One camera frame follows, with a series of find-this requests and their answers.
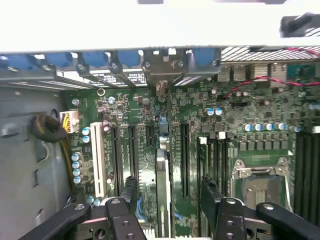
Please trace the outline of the open black PC case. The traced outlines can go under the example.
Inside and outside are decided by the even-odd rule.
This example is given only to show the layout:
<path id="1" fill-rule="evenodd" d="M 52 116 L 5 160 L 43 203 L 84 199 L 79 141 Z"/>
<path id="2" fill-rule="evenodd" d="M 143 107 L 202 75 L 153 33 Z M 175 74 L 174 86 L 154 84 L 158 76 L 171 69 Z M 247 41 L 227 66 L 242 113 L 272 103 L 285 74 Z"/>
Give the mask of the open black PC case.
<path id="1" fill-rule="evenodd" d="M 183 76 L 171 88 L 215 82 L 239 87 L 320 84 L 320 46 L 211 47 L 220 48 L 220 59 L 206 66 L 196 65 L 193 48 L 130 49 L 140 55 L 140 64 L 131 68 L 118 58 L 119 51 L 128 50 L 96 50 L 108 55 L 108 65 L 100 68 L 83 61 L 83 52 L 95 51 L 69 52 L 73 66 L 66 68 L 48 63 L 47 53 L 0 54 L 25 55 L 32 65 L 31 70 L 0 67 L 0 240 L 19 240 L 71 203 L 97 208 L 120 196 L 106 197 L 94 206 L 74 186 L 72 133 L 61 127 L 59 113 L 70 111 L 67 92 L 153 89 L 146 80 L 144 50 L 183 56 Z M 213 240 L 211 228 L 208 236 L 160 238 L 140 226 L 147 240 Z"/>

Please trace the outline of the CPU socket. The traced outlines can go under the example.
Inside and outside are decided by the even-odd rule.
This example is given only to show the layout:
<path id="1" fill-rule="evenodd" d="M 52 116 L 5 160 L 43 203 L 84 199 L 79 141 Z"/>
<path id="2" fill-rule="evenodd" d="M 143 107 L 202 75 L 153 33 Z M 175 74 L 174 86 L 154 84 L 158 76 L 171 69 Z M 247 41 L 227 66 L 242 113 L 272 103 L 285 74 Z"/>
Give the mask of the CPU socket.
<path id="1" fill-rule="evenodd" d="M 255 209 L 257 204 L 272 202 L 288 209 L 285 175 L 288 176 L 291 201 L 291 169 L 288 160 L 280 157 L 276 164 L 249 166 L 235 160 L 230 174 L 229 195 Z"/>

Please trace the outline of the black short expansion slot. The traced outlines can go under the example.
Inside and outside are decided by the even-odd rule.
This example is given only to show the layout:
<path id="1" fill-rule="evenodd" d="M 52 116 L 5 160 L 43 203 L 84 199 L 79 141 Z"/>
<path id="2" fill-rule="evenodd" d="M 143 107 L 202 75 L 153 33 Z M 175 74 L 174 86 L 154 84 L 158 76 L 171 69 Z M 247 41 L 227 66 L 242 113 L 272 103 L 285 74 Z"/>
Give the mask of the black short expansion slot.
<path id="1" fill-rule="evenodd" d="M 155 145 L 155 129 L 153 125 L 145 126 L 146 146 L 151 147 Z"/>

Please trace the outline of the blue slot clip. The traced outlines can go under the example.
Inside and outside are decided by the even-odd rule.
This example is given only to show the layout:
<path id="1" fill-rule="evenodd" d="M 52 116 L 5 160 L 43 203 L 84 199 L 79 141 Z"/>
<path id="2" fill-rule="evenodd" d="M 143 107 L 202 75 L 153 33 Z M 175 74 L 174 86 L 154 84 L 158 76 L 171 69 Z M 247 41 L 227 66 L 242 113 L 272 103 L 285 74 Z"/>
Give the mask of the blue slot clip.
<path id="1" fill-rule="evenodd" d="M 199 47 L 192 49 L 195 64 L 198 67 L 211 65 L 221 57 L 220 48 L 216 47 Z"/>
<path id="2" fill-rule="evenodd" d="M 33 67 L 26 55 L 0 55 L 0 68 L 12 70 L 31 70 Z"/>
<path id="3" fill-rule="evenodd" d="M 105 67 L 109 64 L 108 55 L 104 51 L 86 51 L 82 53 L 82 58 L 86 66 L 94 68 Z"/>
<path id="4" fill-rule="evenodd" d="M 46 53 L 45 60 L 59 68 L 68 68 L 73 66 L 73 56 L 70 52 Z"/>
<path id="5" fill-rule="evenodd" d="M 141 57 L 138 50 L 121 50 L 118 52 L 118 60 L 122 65 L 132 68 L 140 64 Z"/>

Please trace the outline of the socket locking lever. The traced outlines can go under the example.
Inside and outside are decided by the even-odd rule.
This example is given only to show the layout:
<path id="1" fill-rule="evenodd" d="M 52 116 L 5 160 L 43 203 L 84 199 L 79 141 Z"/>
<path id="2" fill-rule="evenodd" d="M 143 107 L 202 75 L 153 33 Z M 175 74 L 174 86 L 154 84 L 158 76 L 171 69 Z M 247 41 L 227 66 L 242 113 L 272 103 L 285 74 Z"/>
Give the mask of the socket locking lever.
<path id="1" fill-rule="evenodd" d="M 284 181 L 285 181 L 285 196 L 286 196 L 287 209 L 290 212 L 293 212 L 293 208 L 292 208 L 292 205 L 291 205 L 289 178 L 288 178 L 287 175 L 284 176 Z"/>

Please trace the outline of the green motherboard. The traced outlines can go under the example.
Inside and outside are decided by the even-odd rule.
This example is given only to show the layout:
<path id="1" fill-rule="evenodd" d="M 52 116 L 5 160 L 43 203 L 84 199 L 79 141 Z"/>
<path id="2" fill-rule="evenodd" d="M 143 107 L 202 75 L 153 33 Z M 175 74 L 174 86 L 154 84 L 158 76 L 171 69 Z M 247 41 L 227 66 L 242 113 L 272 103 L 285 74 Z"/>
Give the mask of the green motherboard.
<path id="1" fill-rule="evenodd" d="M 156 96 L 152 88 L 99 88 L 66 93 L 69 111 L 78 111 L 72 133 L 71 174 L 84 199 L 97 207 L 116 196 L 112 127 L 120 131 L 125 180 L 131 175 L 128 126 L 135 125 L 139 184 L 136 217 L 158 236 L 156 195 Z M 284 157 L 291 171 L 293 212 L 320 226 L 320 84 L 209 82 L 171 87 L 170 179 L 173 237 L 205 237 L 210 225 L 201 209 L 201 184 L 210 176 L 230 197 L 231 171 L 237 159 L 246 166 L 276 164 Z M 96 197 L 90 124 L 102 123 L 106 194 Z M 189 125 L 190 192 L 183 197 L 181 124 Z M 155 144 L 147 147 L 146 125 Z"/>

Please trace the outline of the black long expansion slot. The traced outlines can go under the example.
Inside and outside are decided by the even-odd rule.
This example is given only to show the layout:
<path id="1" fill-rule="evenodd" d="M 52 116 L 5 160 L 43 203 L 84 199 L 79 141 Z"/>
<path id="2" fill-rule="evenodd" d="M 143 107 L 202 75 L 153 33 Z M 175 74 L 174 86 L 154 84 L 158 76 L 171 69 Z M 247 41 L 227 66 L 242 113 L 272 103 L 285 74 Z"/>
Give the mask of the black long expansion slot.
<path id="1" fill-rule="evenodd" d="M 128 147 L 129 147 L 129 162 L 131 175 L 138 177 L 139 166 L 138 166 L 138 137 L 137 127 L 135 125 L 128 126 Z"/>
<path id="2" fill-rule="evenodd" d="M 113 157 L 113 175 L 114 175 L 114 188 L 115 195 L 119 196 L 122 193 L 124 187 L 123 179 L 123 161 L 121 152 L 121 140 L 120 140 L 120 130 L 117 126 L 111 128 L 111 147 L 112 147 L 112 157 Z"/>
<path id="3" fill-rule="evenodd" d="M 180 125 L 180 138 L 182 195 L 186 198 L 190 196 L 190 139 L 187 123 Z"/>

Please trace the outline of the white PCI expansion slot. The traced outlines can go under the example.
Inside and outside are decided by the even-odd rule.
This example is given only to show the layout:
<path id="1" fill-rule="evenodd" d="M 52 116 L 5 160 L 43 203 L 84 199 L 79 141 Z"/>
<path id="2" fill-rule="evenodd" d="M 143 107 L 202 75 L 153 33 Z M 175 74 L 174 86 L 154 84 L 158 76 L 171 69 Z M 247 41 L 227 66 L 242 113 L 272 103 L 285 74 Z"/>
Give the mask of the white PCI expansion slot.
<path id="1" fill-rule="evenodd" d="M 107 190 L 102 123 L 93 122 L 90 129 L 95 196 L 103 198 Z"/>

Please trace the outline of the white power connector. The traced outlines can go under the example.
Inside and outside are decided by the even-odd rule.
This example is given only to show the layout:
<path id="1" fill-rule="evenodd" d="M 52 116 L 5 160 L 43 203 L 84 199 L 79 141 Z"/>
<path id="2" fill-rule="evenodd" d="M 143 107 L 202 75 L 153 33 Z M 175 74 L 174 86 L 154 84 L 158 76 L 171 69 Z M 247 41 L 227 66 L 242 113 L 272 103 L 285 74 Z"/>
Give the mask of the white power connector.
<path id="1" fill-rule="evenodd" d="M 59 120 L 61 127 L 66 131 L 67 134 L 79 132 L 80 120 L 79 112 L 77 110 L 60 112 Z"/>

